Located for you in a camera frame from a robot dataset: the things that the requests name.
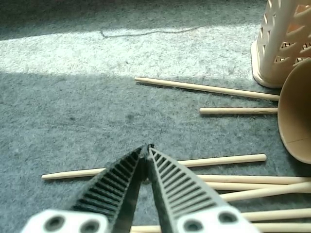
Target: screw hole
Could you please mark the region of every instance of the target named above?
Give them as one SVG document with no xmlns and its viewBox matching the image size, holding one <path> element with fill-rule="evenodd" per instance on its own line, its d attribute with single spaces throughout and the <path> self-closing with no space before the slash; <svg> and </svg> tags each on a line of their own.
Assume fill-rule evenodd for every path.
<svg viewBox="0 0 311 233">
<path fill-rule="evenodd" d="M 219 215 L 219 221 L 222 223 L 232 223 L 238 221 L 237 217 L 230 212 L 223 212 Z"/>
<path fill-rule="evenodd" d="M 188 220 L 184 225 L 184 229 L 187 232 L 198 232 L 203 229 L 203 226 L 197 220 Z"/>
<path fill-rule="evenodd" d="M 99 223 L 97 221 L 88 221 L 83 224 L 81 233 L 96 233 L 99 229 Z"/>
<path fill-rule="evenodd" d="M 65 219 L 62 216 L 55 216 L 50 218 L 45 224 L 45 229 L 48 232 L 55 232 L 62 228 L 64 225 Z"/>
</svg>

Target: wooden stick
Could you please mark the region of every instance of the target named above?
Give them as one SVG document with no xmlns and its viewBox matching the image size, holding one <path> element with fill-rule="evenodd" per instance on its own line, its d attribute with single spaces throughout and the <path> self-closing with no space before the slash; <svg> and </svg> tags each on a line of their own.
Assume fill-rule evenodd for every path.
<svg viewBox="0 0 311 233">
<path fill-rule="evenodd" d="M 277 114 L 277 108 L 200 108 L 200 114 Z"/>
<path fill-rule="evenodd" d="M 253 155 L 239 155 L 239 156 L 228 156 L 228 157 L 209 158 L 209 159 L 183 160 L 179 161 L 179 163 L 187 167 L 193 167 L 193 166 L 211 166 L 221 164 L 260 162 L 266 161 L 266 159 L 267 156 L 265 154 L 253 154 Z M 104 168 L 78 170 L 78 171 L 64 171 L 42 175 L 41 178 L 44 180 L 52 180 L 52 179 L 95 176 L 103 170 Z"/>
<path fill-rule="evenodd" d="M 311 217 L 311 208 L 246 212 L 242 215 L 251 222 Z"/>
<path fill-rule="evenodd" d="M 265 233 L 311 233 L 311 223 L 253 223 L 259 231 Z M 131 232 L 161 233 L 160 226 L 132 226 Z"/>
<path fill-rule="evenodd" d="M 311 177 L 198 175 L 205 182 L 293 184 L 311 181 Z"/>
<path fill-rule="evenodd" d="M 225 201 L 245 200 L 251 198 L 263 198 L 269 196 L 276 196 L 288 193 L 297 193 L 301 191 L 311 190 L 311 182 L 294 183 L 285 185 L 283 187 L 262 188 L 248 191 L 241 191 L 235 193 L 221 194 L 220 196 Z"/>
<path fill-rule="evenodd" d="M 262 188 L 284 187 L 286 184 L 266 184 L 266 183 L 221 183 L 221 182 L 206 182 L 206 184 L 215 190 L 229 191 L 246 191 Z M 310 190 L 298 191 L 298 193 L 311 193 Z"/>
<path fill-rule="evenodd" d="M 274 100 L 274 101 L 279 100 L 279 96 L 277 95 L 229 89 L 229 88 L 223 88 L 223 87 L 206 86 L 206 85 L 174 82 L 174 81 L 167 81 L 167 80 L 160 80 L 160 79 L 141 78 L 141 77 L 135 77 L 135 81 L 139 83 L 179 87 L 179 88 L 190 89 L 190 90 L 207 91 L 207 92 L 228 94 L 228 95 L 234 95 L 234 96 L 250 97 L 250 98 L 256 98 L 256 99 L 266 99 L 266 100 Z"/>
</svg>

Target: plastic basket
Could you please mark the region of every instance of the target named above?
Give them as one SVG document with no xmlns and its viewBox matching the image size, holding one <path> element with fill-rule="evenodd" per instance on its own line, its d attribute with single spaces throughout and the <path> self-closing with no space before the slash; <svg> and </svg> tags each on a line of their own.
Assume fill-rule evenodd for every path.
<svg viewBox="0 0 311 233">
<path fill-rule="evenodd" d="M 311 0 L 268 0 L 251 54 L 255 80 L 282 87 L 297 64 L 311 57 Z"/>
</svg>

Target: tan cup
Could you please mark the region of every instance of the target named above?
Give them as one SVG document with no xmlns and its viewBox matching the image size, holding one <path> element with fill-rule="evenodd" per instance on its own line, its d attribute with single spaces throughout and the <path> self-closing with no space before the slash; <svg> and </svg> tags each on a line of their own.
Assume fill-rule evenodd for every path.
<svg viewBox="0 0 311 233">
<path fill-rule="evenodd" d="M 278 103 L 278 127 L 288 152 L 311 164 L 311 59 L 286 79 Z"/>
</svg>

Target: gray carpet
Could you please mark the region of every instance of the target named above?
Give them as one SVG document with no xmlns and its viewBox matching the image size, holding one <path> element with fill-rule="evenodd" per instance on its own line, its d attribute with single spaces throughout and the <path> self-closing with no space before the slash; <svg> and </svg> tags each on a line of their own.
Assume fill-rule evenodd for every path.
<svg viewBox="0 0 311 233">
<path fill-rule="evenodd" d="M 175 159 L 266 153 L 266 163 L 197 174 L 311 176 L 279 137 L 276 116 L 210 116 L 200 107 L 276 103 L 135 84 L 134 76 L 267 93 L 250 45 L 265 1 L 14 0 L 0 3 L 0 232 L 61 208 L 86 180 L 45 173 L 108 166 L 143 143 Z M 311 207 L 292 194 L 232 203 L 241 211 Z M 143 185 L 134 224 L 157 224 Z"/>
</svg>

